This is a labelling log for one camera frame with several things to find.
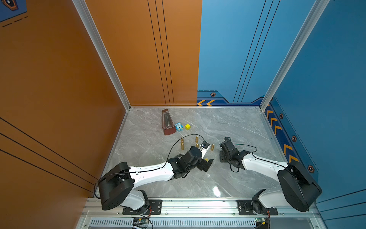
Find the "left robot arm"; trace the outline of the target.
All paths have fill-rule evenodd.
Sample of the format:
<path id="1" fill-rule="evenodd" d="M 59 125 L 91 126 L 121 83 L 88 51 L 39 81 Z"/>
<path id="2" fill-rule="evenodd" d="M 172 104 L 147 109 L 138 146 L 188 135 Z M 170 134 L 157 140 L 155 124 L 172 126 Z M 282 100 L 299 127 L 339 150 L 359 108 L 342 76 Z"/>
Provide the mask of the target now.
<path id="1" fill-rule="evenodd" d="M 153 202 L 138 188 L 158 181 L 185 178 L 195 168 L 207 172 L 213 163 L 212 159 L 204 159 L 209 148 L 210 144 L 204 141 L 198 147 L 192 146 L 184 155 L 152 166 L 130 167 L 127 162 L 119 163 L 97 181 L 102 210 L 122 206 L 138 215 L 149 212 Z"/>

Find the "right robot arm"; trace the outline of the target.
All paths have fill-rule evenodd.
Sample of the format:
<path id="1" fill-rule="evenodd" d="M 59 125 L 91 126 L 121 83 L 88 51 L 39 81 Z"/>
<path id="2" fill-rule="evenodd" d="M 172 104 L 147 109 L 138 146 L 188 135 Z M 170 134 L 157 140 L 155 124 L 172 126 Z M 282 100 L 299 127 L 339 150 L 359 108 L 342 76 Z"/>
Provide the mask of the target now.
<path id="1" fill-rule="evenodd" d="M 277 207 L 291 206 L 306 212 L 322 194 L 322 189 L 307 169 L 298 161 L 278 162 L 255 156 L 253 152 L 239 151 L 230 137 L 220 144 L 220 161 L 231 167 L 253 171 L 269 177 L 280 184 L 281 189 L 258 191 L 249 203 L 240 204 L 245 213 L 266 215 Z"/>

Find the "blue owl toy cube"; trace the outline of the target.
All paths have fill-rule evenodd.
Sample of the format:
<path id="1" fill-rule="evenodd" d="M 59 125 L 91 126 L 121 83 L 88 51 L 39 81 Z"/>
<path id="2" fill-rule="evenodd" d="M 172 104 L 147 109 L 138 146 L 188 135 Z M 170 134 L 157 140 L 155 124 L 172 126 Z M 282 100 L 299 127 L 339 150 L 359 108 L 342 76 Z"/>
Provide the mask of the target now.
<path id="1" fill-rule="evenodd" d="M 178 131 L 178 132 L 183 130 L 183 126 L 181 125 L 181 123 L 175 124 L 175 128 L 176 128 L 176 131 Z"/>

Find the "dark red metronome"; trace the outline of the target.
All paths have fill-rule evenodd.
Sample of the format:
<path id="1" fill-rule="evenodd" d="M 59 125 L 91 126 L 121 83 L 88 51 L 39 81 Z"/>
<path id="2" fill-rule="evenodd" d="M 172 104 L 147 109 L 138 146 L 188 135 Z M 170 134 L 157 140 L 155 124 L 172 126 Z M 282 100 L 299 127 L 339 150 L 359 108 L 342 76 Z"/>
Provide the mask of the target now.
<path id="1" fill-rule="evenodd" d="M 175 124 L 168 109 L 162 111 L 162 130 L 164 135 L 171 135 L 176 132 Z"/>

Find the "right green circuit board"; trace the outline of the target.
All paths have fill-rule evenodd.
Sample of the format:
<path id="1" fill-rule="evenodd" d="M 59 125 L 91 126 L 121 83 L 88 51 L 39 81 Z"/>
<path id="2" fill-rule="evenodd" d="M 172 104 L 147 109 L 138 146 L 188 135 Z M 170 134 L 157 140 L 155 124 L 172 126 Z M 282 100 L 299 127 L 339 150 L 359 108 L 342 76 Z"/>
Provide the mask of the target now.
<path id="1" fill-rule="evenodd" d="M 271 222 L 270 219 L 263 219 L 262 221 L 256 222 L 256 226 L 254 229 L 270 229 L 271 228 Z"/>

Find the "green circuit board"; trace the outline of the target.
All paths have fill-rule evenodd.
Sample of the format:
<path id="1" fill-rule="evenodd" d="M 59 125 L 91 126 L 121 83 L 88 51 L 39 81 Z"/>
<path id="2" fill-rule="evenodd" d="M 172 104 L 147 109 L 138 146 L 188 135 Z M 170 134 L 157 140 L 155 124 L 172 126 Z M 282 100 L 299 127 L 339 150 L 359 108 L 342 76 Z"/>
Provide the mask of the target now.
<path id="1" fill-rule="evenodd" d="M 262 221 L 256 222 L 256 226 L 254 229 L 270 229 L 271 228 L 271 222 L 270 219 L 263 219 Z"/>
<path id="2" fill-rule="evenodd" d="M 147 229 L 150 225 L 150 220 L 148 218 L 133 218 L 132 229 Z"/>

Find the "left green circuit board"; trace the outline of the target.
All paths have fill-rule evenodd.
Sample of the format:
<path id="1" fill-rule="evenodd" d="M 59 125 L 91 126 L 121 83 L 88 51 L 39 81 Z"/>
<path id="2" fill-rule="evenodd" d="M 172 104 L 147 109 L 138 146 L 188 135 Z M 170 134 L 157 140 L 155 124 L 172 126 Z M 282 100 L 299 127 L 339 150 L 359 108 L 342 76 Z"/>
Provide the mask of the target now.
<path id="1" fill-rule="evenodd" d="M 150 225 L 150 220 L 148 218 L 133 218 L 132 229 L 147 229 Z"/>

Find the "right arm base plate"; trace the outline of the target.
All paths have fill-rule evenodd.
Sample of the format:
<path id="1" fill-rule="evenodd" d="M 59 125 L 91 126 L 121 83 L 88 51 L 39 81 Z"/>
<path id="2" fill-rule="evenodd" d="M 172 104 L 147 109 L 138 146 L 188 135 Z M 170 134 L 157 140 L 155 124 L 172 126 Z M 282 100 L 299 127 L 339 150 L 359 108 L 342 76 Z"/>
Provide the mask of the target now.
<path id="1" fill-rule="evenodd" d="M 269 208 L 269 209 L 265 208 L 257 200 L 238 200 L 237 207 L 238 207 L 239 215 L 267 216 L 268 213 L 270 216 L 278 215 L 278 211 L 276 208 Z"/>

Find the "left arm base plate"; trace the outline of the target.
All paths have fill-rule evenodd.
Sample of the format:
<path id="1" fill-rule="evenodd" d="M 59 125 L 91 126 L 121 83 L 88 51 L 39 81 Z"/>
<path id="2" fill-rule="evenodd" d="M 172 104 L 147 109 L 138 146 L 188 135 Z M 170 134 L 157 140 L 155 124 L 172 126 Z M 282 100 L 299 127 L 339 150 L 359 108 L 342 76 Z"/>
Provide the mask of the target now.
<path id="1" fill-rule="evenodd" d="M 124 207 L 123 215 L 160 215 L 162 203 L 163 201 L 161 199 L 150 199 L 148 203 L 145 203 L 138 210 Z"/>

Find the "front aluminium rail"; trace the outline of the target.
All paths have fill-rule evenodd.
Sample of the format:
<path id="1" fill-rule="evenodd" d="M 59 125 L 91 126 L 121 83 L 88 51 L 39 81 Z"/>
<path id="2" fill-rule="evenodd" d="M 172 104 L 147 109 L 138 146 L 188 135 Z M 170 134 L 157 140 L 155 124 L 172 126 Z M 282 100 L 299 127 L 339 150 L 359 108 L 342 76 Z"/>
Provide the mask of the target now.
<path id="1" fill-rule="evenodd" d="M 133 218 L 148 218 L 147 229 L 254 229 L 256 222 L 270 219 L 271 229 L 325 229 L 315 206 L 302 213 L 291 207 L 277 207 L 278 215 L 239 215 L 236 198 L 161 199 L 160 215 L 123 215 L 123 207 L 103 211 L 100 200 L 87 200 L 77 229 L 132 229 Z"/>

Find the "right aluminium corner post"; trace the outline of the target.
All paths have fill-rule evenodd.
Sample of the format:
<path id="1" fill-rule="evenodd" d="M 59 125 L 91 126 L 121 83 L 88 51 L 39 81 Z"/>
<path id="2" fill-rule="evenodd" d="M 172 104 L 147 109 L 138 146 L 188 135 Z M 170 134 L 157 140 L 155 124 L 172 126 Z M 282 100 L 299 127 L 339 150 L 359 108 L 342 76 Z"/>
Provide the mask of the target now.
<path id="1" fill-rule="evenodd" d="M 306 43 L 308 37 L 313 31 L 315 25 L 329 4 L 330 0 L 316 0 L 307 15 L 302 27 L 300 28 L 294 42 L 292 43 L 284 61 L 282 62 L 279 70 L 277 71 L 268 91 L 265 94 L 264 99 L 260 104 L 260 110 L 265 111 L 269 105 L 271 99 L 275 95 L 285 76 L 287 75 L 289 69 Z"/>

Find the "aluminium corner post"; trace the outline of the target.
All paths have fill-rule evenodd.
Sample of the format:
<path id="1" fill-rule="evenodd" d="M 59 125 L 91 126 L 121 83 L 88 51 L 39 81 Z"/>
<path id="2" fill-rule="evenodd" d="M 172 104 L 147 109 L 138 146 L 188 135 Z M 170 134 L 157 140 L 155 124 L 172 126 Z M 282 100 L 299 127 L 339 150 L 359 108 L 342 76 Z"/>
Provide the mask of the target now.
<path id="1" fill-rule="evenodd" d="M 112 60 L 108 54 L 108 51 L 105 47 L 105 44 L 101 38 L 101 35 L 97 29 L 97 26 L 92 18 L 92 15 L 89 11 L 89 8 L 86 4 L 86 1 L 80 1 L 80 0 L 72 0 L 78 14 L 79 17 L 81 18 L 87 32 L 88 35 L 104 65 L 104 68 L 106 70 L 106 72 L 109 75 L 109 78 L 122 102 L 122 104 L 124 105 L 124 108 L 126 109 L 127 112 L 130 111 L 131 109 L 131 104 L 127 98 L 127 95 L 125 93 L 125 90 L 122 86 L 122 83 L 118 77 L 118 74 L 116 72 L 116 69 L 112 63 Z"/>
<path id="2" fill-rule="evenodd" d="M 269 105 L 271 99 L 275 95 L 285 76 L 287 75 L 289 69 L 306 43 L 308 37 L 313 31 L 315 25 L 329 4 L 330 0 L 316 0 L 307 15 L 302 27 L 300 28 L 294 42 L 292 43 L 284 61 L 282 62 L 279 70 L 277 71 L 268 91 L 265 94 L 264 99 L 260 104 L 260 110 L 265 111 Z"/>

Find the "left aluminium corner post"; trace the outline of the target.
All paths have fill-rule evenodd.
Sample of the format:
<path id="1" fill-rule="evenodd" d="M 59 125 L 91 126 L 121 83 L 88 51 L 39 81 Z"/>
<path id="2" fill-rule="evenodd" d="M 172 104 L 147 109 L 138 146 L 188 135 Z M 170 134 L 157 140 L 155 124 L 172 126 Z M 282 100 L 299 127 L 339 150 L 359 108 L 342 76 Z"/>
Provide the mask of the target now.
<path id="1" fill-rule="evenodd" d="M 89 8 L 86 4 L 86 1 L 80 1 L 80 0 L 72 0 L 78 14 L 79 17 L 81 18 L 87 32 L 88 35 L 104 65 L 104 68 L 106 70 L 106 72 L 109 75 L 109 78 L 122 102 L 122 104 L 124 105 L 124 108 L 126 109 L 127 112 L 130 111 L 131 109 L 131 104 L 127 98 L 127 95 L 125 93 L 125 90 L 122 86 L 122 83 L 118 77 L 118 74 L 116 72 L 116 69 L 112 63 L 112 60 L 108 54 L 108 51 L 105 47 L 105 44 L 101 38 L 101 35 L 97 29 L 97 26 L 92 18 L 92 15 L 89 11 Z"/>

